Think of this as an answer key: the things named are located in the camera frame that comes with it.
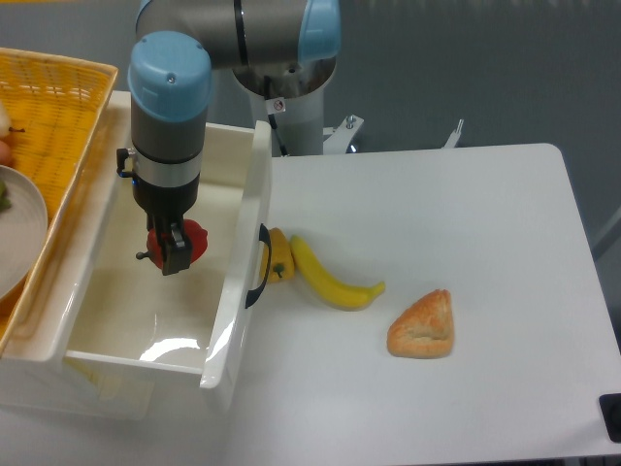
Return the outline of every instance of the white storage container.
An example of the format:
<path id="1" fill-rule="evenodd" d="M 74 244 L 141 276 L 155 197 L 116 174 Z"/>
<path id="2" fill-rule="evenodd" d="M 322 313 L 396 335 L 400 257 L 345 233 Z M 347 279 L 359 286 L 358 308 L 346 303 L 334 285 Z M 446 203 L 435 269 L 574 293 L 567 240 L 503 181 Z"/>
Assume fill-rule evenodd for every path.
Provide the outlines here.
<path id="1" fill-rule="evenodd" d="M 163 277 L 146 215 L 115 174 L 129 140 L 129 95 L 115 92 L 54 259 L 0 360 L 0 404 L 141 418 L 163 389 L 200 416 L 224 412 L 240 367 L 271 192 L 271 131 L 209 124 L 199 197 L 208 230 L 189 270 Z"/>

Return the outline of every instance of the yellow basket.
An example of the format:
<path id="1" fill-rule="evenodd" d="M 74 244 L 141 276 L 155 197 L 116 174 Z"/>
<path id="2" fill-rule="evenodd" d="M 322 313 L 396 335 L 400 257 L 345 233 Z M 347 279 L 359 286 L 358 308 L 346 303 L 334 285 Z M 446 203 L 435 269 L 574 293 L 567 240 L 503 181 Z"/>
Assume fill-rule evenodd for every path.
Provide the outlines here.
<path id="1" fill-rule="evenodd" d="M 114 66 L 59 55 L 0 48 L 0 100 L 12 120 L 14 167 L 39 187 L 48 208 L 43 250 L 23 290 L 0 303 L 0 353 L 30 307 L 97 123 L 113 91 Z"/>

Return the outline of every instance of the yellow pepper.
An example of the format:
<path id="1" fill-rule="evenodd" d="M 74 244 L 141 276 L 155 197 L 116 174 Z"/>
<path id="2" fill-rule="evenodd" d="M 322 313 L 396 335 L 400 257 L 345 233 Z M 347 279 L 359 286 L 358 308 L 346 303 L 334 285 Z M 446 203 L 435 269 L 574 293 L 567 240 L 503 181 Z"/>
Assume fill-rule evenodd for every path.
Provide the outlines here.
<path id="1" fill-rule="evenodd" d="M 272 242 L 272 263 L 268 275 L 268 283 L 284 282 L 293 278 L 295 266 L 291 247 L 279 228 L 270 230 L 270 241 Z M 261 270 L 265 270 L 268 262 L 268 250 L 263 248 L 263 258 L 261 260 Z"/>

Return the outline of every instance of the gray wall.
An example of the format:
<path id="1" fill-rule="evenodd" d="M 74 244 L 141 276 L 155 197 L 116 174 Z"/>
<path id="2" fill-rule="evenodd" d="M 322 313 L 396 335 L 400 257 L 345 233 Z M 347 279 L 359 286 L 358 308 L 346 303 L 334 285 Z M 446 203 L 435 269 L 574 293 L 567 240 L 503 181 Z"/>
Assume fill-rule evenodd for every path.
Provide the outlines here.
<path id="1" fill-rule="evenodd" d="M 0 47 L 111 63 L 124 76 L 140 0 L 0 5 Z M 361 149 L 552 143 L 589 238 L 621 206 L 621 1 L 342 0 L 343 52 L 326 125 L 366 120 Z M 210 120 L 250 126 L 230 74 Z M 598 263 L 621 331 L 621 244 Z"/>

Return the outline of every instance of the pastry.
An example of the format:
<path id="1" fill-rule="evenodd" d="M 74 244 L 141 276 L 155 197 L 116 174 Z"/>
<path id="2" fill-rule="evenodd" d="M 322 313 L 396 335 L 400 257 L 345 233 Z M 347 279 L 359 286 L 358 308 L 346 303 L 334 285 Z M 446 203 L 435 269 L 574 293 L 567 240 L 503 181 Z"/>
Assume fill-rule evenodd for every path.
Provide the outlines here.
<path id="1" fill-rule="evenodd" d="M 450 292 L 436 289 L 407 308 L 388 329 L 388 351 L 394 356 L 432 358 L 453 348 L 455 331 Z"/>

